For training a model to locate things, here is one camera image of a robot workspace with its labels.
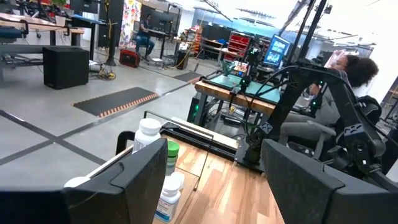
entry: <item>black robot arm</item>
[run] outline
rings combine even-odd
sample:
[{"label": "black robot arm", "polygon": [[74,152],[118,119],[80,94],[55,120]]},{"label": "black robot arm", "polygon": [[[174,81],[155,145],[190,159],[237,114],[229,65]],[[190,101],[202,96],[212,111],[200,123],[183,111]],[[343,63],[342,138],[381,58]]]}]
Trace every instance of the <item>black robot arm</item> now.
[{"label": "black robot arm", "polygon": [[287,67],[284,72],[289,74],[289,83],[276,105],[271,116],[257,131],[246,138],[249,148],[244,159],[257,162],[260,159],[261,142],[265,138],[275,139],[279,136],[280,126],[301,93],[312,83],[320,80],[329,86],[338,112],[344,122],[345,141],[349,159],[364,175],[368,175],[375,167],[375,157],[382,155],[385,146],[381,138],[360,114],[346,77],[337,70],[331,70],[308,63],[297,62]]}]

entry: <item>green bottle cap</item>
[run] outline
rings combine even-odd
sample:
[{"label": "green bottle cap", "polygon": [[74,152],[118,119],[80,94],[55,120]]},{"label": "green bottle cap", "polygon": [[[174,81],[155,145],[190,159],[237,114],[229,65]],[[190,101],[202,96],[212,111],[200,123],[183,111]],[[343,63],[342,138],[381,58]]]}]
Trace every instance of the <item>green bottle cap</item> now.
[{"label": "green bottle cap", "polygon": [[175,157],[178,156],[178,151],[180,150],[180,145],[174,141],[167,141],[167,147],[169,149],[168,156]]}]

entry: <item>person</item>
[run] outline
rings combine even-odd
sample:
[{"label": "person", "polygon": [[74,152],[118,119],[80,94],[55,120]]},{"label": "person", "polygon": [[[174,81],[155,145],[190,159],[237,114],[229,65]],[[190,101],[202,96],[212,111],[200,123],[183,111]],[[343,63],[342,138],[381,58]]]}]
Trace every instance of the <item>person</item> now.
[{"label": "person", "polygon": [[[340,57],[331,68],[346,72],[349,84],[352,88],[359,88],[362,85],[368,84],[379,72],[376,63],[372,59],[359,58],[354,55]],[[317,95],[319,90],[319,86],[316,84],[310,86],[312,95]],[[339,118],[340,114],[336,103],[330,90],[326,89],[322,97],[322,105],[315,113],[315,118],[289,113],[280,127],[279,143],[285,146],[289,136],[299,137],[309,141],[318,141],[321,132],[316,127],[309,125],[307,121],[314,121],[324,126],[330,126],[336,124]]]},{"label": "person", "polygon": [[149,21],[150,21],[150,14],[148,14],[146,20],[141,20],[139,23],[139,31],[136,36],[136,52],[139,52],[139,47],[141,45],[147,45],[148,44],[148,52],[147,55],[150,55],[152,53],[152,50],[155,47],[155,43],[151,41],[148,33],[149,29]]}]

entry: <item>concrete floor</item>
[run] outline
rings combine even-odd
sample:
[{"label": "concrete floor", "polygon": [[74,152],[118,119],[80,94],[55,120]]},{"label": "concrete floor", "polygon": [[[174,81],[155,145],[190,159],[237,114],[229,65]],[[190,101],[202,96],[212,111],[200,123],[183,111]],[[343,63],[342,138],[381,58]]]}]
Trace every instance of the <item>concrete floor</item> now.
[{"label": "concrete floor", "polygon": [[[57,44],[70,44],[57,36]],[[48,44],[49,34],[37,39],[32,33],[18,44]],[[82,41],[88,49],[88,42]],[[174,46],[167,45],[171,54]],[[155,46],[152,58],[160,52]],[[95,59],[104,62],[104,50],[96,50]],[[115,53],[116,61],[119,51]],[[166,117],[186,119],[193,85],[174,77],[193,70],[199,61],[190,58],[185,70],[160,69],[141,62],[139,68],[113,67],[113,81],[90,80],[88,84],[65,90],[43,85],[42,67],[21,67],[4,71],[0,87],[0,185],[61,187],[69,179],[86,175],[115,155],[121,131],[138,129],[144,112],[154,111]],[[218,69],[215,61],[200,61],[197,73],[208,75]],[[158,98],[100,119],[71,104],[139,86]],[[398,180],[398,170],[391,176]]]}]

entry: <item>curly hair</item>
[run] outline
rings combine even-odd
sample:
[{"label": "curly hair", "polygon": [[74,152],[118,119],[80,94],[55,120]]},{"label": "curly hair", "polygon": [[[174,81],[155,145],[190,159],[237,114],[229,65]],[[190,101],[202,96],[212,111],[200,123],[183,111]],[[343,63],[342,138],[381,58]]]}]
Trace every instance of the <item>curly hair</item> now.
[{"label": "curly hair", "polygon": [[379,67],[370,58],[360,58],[354,55],[347,55],[348,64],[345,72],[352,87],[360,87],[368,84],[379,72]]}]

